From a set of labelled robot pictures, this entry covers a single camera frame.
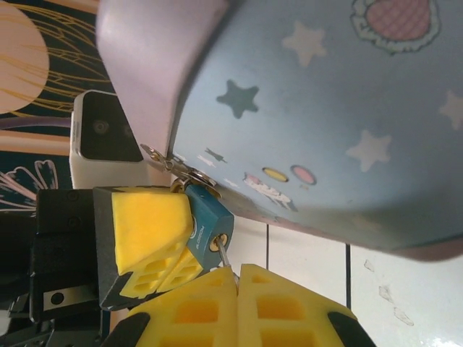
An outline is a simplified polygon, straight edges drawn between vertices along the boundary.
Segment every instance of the star pattern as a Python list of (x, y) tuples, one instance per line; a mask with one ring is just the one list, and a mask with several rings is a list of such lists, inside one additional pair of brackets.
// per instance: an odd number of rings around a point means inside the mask
[(322, 45), (325, 30), (311, 30), (298, 20), (294, 23), (294, 32), (284, 38), (282, 45), (296, 52), (301, 67), (308, 67), (314, 56), (326, 56)]
[(238, 187), (238, 184), (230, 181), (229, 179), (224, 179), (224, 182), (228, 183), (230, 186), (234, 187), (234, 188), (237, 188)]
[(205, 152), (207, 154), (209, 154), (209, 155), (212, 155), (214, 157), (214, 159), (216, 159), (217, 161), (219, 161), (219, 162), (222, 161), (225, 164), (227, 164), (227, 162), (224, 160), (224, 157), (222, 155), (215, 153), (214, 151), (210, 150), (209, 148), (206, 148)]
[(206, 163), (207, 165), (212, 166), (213, 168), (216, 167), (215, 164), (214, 164), (212, 161), (210, 161), (210, 160), (207, 159), (207, 158), (204, 158), (202, 155), (199, 155), (197, 158), (198, 158), (199, 160), (201, 160), (202, 162)]
[(451, 90), (447, 91), (447, 101), (439, 112), (451, 120), (451, 125), (455, 130), (460, 129), (463, 122), (463, 97), (458, 97)]
[(391, 160), (388, 154), (388, 147), (391, 141), (392, 137), (390, 135), (374, 137), (368, 130), (364, 130), (360, 143), (348, 149), (346, 154), (360, 160), (360, 170), (367, 172), (377, 161), (387, 163)]
[(226, 81), (226, 93), (217, 97), (217, 102), (229, 106), (236, 119), (240, 119), (245, 111), (257, 112), (259, 108), (254, 104), (254, 97), (259, 88), (240, 88), (232, 81)]

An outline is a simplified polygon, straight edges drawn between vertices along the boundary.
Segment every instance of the padlock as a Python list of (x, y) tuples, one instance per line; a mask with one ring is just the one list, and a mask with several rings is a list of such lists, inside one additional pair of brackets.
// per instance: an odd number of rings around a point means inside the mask
[(214, 240), (220, 238), (228, 249), (234, 216), (201, 184), (188, 184), (184, 192), (190, 199), (194, 223), (187, 246), (203, 269), (209, 270), (221, 261)]
[(160, 163), (164, 170), (178, 177), (172, 183), (171, 192), (184, 192), (189, 197), (194, 223), (187, 246), (204, 270), (216, 267), (221, 258), (215, 240), (220, 238), (225, 249), (228, 249), (232, 240), (234, 216), (218, 201), (221, 195), (214, 188), (215, 181), (194, 168), (169, 160), (150, 146), (140, 147), (151, 159)]

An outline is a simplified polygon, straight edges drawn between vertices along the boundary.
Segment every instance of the sticker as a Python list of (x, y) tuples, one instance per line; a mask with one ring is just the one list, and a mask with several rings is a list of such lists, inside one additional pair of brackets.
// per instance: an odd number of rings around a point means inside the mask
[(293, 165), (291, 167), (291, 172), (303, 183), (309, 184), (311, 186), (317, 184), (317, 179), (310, 172), (308, 168), (305, 168), (301, 165)]
[(234, 188), (237, 188), (238, 187), (238, 184), (230, 181), (229, 179), (224, 179), (224, 182), (225, 183), (228, 183), (231, 187), (234, 187)]
[(291, 198), (287, 197), (285, 194), (281, 193), (277, 189), (268, 186), (263, 183), (260, 179), (253, 175), (245, 173), (245, 178), (243, 182), (246, 183), (250, 188), (254, 189), (256, 192), (262, 194), (264, 197), (272, 201), (273, 204), (278, 205), (279, 207), (297, 212), (296, 206), (292, 202)]
[(289, 181), (288, 177), (284, 173), (278, 170), (275, 170), (274, 168), (263, 168), (262, 171), (264, 172), (265, 175), (267, 175), (271, 179), (275, 179), (280, 182)]
[(391, 54), (419, 51), (441, 29), (435, 0), (356, 0), (353, 10), (359, 38)]
[(197, 158), (201, 160), (202, 162), (204, 162), (205, 164), (207, 164), (208, 166), (212, 166), (213, 168), (216, 167), (216, 165), (212, 161), (210, 161), (207, 158), (204, 158), (202, 155), (199, 155)]

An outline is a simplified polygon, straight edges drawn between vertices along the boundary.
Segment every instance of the yellow foam gripper pad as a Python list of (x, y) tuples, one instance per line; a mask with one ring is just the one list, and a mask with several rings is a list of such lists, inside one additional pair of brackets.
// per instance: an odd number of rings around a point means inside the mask
[(229, 267), (147, 301), (129, 316), (141, 312), (150, 322), (137, 347), (237, 346), (237, 287)]
[(240, 347), (344, 347), (328, 318), (346, 307), (257, 265), (243, 265), (238, 294)]
[(195, 279), (203, 271), (195, 256), (188, 247), (183, 249), (182, 255), (171, 272), (158, 287), (157, 292), (171, 291)]
[(112, 194), (118, 273), (132, 272), (121, 291), (127, 297), (153, 293), (177, 263), (193, 224), (185, 194), (166, 190)]

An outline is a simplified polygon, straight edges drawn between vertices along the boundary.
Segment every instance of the white star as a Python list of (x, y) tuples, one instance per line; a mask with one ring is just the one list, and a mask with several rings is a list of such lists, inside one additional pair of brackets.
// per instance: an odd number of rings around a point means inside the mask
[(463, 97), (458, 97), (451, 90), (447, 91), (447, 101), (439, 112), (451, 119), (451, 125), (455, 130), (460, 128), (463, 122)]
[(375, 162), (387, 163), (391, 159), (388, 154), (391, 141), (390, 135), (376, 138), (368, 130), (364, 130), (360, 143), (348, 149), (346, 154), (360, 160), (360, 170), (367, 172)]
[(216, 167), (212, 161), (210, 161), (210, 160), (204, 158), (202, 155), (199, 155), (197, 158), (198, 158), (199, 160), (203, 161), (204, 163), (208, 164), (209, 166), (212, 166), (213, 168)]
[(224, 182), (230, 184), (230, 185), (231, 185), (232, 187), (234, 187), (234, 188), (238, 187), (238, 184), (236, 184), (236, 183), (230, 181), (229, 179), (224, 179)]
[(311, 30), (297, 20), (292, 36), (284, 38), (282, 44), (296, 51), (301, 67), (308, 67), (313, 56), (326, 55), (326, 49), (321, 44), (324, 37), (325, 30)]
[(383, 226), (376, 222), (366, 219), (362, 215), (355, 215), (352, 219), (355, 227), (361, 231), (371, 231), (373, 233), (380, 233)]

